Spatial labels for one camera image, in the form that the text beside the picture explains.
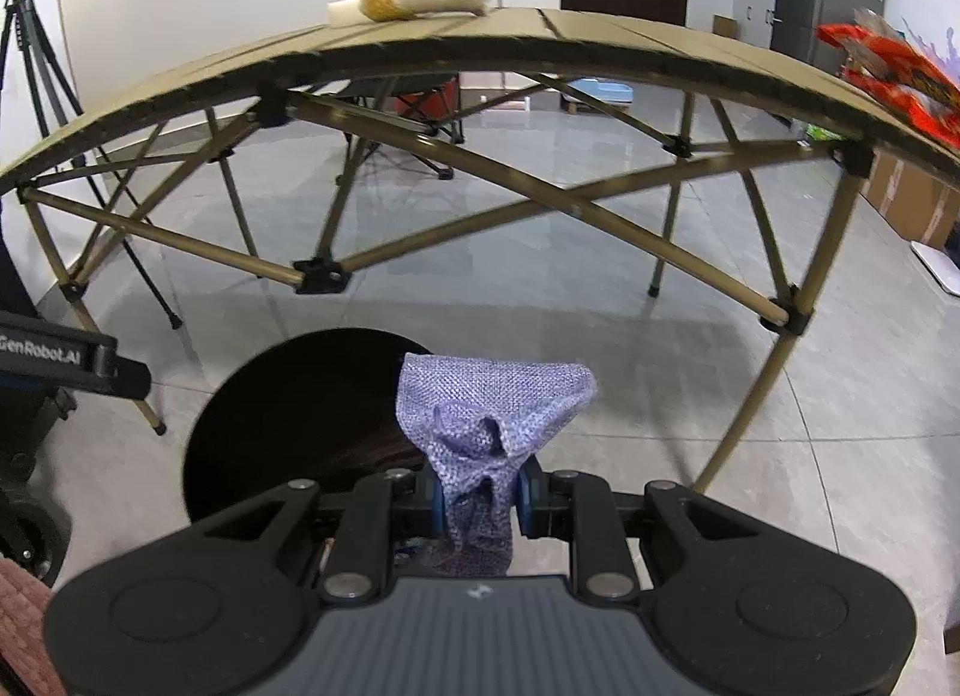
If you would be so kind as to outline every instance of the gray ribbed panel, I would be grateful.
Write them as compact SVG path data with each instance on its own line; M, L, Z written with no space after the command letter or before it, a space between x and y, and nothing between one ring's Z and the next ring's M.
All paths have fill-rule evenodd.
M401 579L368 608L328 613L251 696L706 696L625 611L577 602L563 578Z

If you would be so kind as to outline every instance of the white cabinet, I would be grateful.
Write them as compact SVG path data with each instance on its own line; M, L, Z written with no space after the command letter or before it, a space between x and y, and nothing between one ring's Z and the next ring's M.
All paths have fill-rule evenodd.
M769 49L775 9L776 0L733 0L733 18L740 28L739 39Z

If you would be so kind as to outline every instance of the purple cloth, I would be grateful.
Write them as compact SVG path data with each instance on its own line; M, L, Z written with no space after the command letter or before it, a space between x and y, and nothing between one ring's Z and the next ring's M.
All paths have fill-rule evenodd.
M506 574L517 472L595 391L584 365L408 354L397 422L440 478L448 527L421 562L449 576Z

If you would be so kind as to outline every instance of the table top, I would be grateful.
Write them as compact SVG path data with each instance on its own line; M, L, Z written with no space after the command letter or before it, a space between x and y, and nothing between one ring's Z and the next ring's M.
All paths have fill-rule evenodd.
M923 167L960 189L960 157L835 76L710 33L608 14L503 8L265 38L127 90L56 130L0 172L0 194L81 151L165 119L292 88L376 76L516 71L676 87L821 124Z

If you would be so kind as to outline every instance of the tripod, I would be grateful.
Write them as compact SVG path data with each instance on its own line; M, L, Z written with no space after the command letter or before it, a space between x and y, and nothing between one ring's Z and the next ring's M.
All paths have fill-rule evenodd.
M47 37L46 29L42 21L40 21L40 15L37 14L37 6L35 6L34 1L4 0L4 9L6 10L6 14L4 16L3 31L2 34L0 34L0 90L3 89L4 72L7 64L7 53L10 50L11 36L15 34L17 48L21 55L23 55L23 69L27 76L30 101L34 107L35 117L37 117L37 127L40 129L40 136L46 138L50 135L50 125L47 124L43 101L40 98L40 84L37 83L38 74L40 75L40 82L43 84L43 89L47 95L47 100L49 101L57 125L63 127L64 124L67 124L67 118L64 112L64 105L62 105L59 95L56 93L54 79L56 79L59 88L64 92L64 96L67 102L70 103L70 107L74 113L77 115L83 114L83 108L80 106L80 100L78 100L73 89L70 87L64 70L59 66L59 61L56 60L56 55L50 44L50 39ZM102 146L98 146L96 151L99 156L104 159L104 162L110 162L110 158ZM73 167L83 167L86 165L85 156L80 155L79 157L75 157L71 160L71 165ZM114 172L113 175L116 177L118 183L123 184L120 173ZM94 181L90 175L85 178L86 183L90 186L90 190L93 192L93 196L96 197L100 207L107 208L107 201L100 192L96 181ZM123 192L133 203L134 207L139 205L133 193L131 193L126 186L123 186ZM170 308L170 305L162 293L160 293L157 285L155 285L154 281L150 278L150 274L147 274L143 264L136 256L136 252L133 251L130 243L126 240L123 241L123 250L127 256L130 257L133 266L150 289L150 292L154 295L154 298L157 299L157 303L160 303L160 308L167 314L167 319L170 320L170 327L174 330L181 327L184 321Z

